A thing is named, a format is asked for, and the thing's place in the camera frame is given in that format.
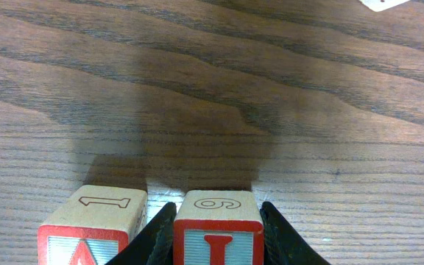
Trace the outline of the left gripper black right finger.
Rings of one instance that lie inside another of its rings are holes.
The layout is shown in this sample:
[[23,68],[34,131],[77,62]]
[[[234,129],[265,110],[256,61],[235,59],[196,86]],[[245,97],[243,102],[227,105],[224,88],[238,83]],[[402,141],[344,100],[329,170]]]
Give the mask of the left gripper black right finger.
[[263,202],[264,265],[330,265],[271,203]]

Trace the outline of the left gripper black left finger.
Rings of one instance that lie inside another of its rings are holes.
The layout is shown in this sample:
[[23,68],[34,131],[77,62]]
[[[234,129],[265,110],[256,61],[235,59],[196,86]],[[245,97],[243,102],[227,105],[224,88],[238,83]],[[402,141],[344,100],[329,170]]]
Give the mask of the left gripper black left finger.
[[167,202],[145,228],[106,265],[172,265],[176,205]]

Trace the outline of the red I block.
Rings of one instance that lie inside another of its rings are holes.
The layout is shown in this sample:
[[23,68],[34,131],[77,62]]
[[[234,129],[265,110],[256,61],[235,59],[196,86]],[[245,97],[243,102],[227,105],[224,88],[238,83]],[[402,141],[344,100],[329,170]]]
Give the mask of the red I block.
[[250,191],[189,191],[174,219],[173,264],[264,263],[264,222]]

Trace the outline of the red A block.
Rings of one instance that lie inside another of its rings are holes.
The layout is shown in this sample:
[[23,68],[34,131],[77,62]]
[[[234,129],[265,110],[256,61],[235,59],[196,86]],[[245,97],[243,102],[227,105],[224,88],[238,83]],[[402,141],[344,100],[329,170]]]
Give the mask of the red A block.
[[144,190],[84,185],[38,228],[39,264],[106,264],[145,227]]

